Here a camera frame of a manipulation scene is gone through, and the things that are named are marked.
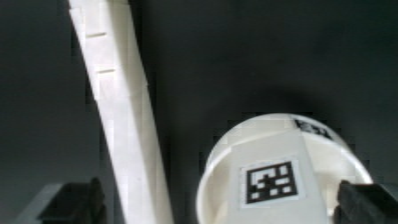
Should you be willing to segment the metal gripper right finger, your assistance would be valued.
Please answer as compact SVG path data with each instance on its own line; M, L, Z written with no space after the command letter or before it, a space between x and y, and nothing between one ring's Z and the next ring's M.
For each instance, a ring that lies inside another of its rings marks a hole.
M398 224L398 184L339 183L333 224Z

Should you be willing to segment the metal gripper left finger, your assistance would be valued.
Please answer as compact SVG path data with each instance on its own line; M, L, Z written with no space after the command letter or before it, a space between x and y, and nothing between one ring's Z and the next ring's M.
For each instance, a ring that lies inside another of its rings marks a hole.
M13 219L13 224L108 224L99 179L47 184Z

